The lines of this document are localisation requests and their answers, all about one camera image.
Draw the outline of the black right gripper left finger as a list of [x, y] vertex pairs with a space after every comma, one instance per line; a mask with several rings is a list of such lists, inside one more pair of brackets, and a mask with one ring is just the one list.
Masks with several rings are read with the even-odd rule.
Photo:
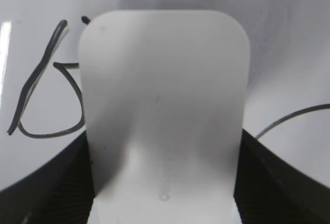
[[93, 199], [83, 132], [38, 170], [1, 191], [1, 223], [87, 223]]

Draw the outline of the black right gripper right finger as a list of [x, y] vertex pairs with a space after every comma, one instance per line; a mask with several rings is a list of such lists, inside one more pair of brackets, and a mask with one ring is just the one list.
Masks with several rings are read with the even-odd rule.
[[243, 130], [234, 199], [242, 223], [329, 223], [329, 187]]

